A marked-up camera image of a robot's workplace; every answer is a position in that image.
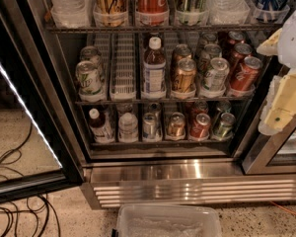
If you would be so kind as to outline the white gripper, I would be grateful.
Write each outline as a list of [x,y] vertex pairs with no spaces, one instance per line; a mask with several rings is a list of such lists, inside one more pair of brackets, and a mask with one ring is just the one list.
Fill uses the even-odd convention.
[[[265,56],[278,54],[281,64],[296,69],[296,10],[278,29],[257,48],[257,53]],[[296,115],[296,70],[285,76],[274,76],[266,95],[258,130],[272,136],[283,130]]]

